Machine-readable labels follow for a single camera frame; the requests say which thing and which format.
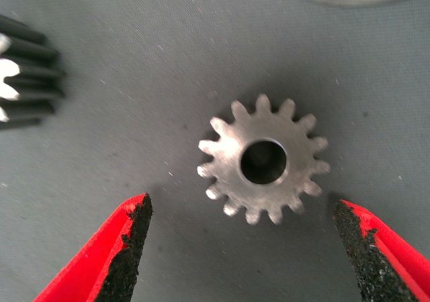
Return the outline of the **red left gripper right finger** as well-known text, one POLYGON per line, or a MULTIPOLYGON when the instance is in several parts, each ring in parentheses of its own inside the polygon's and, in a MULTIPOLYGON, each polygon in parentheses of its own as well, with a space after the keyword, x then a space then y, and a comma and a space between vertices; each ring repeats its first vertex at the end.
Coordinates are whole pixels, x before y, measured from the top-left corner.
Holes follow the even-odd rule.
POLYGON ((333 219, 362 301, 429 300, 429 260, 378 216, 340 200, 333 219))

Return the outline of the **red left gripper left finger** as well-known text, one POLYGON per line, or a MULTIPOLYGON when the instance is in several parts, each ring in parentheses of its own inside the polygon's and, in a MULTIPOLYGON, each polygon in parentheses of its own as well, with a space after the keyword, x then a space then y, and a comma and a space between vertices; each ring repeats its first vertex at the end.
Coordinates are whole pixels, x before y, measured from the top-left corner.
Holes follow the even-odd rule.
POLYGON ((125 200, 35 301, 130 301, 153 207, 147 193, 125 200))

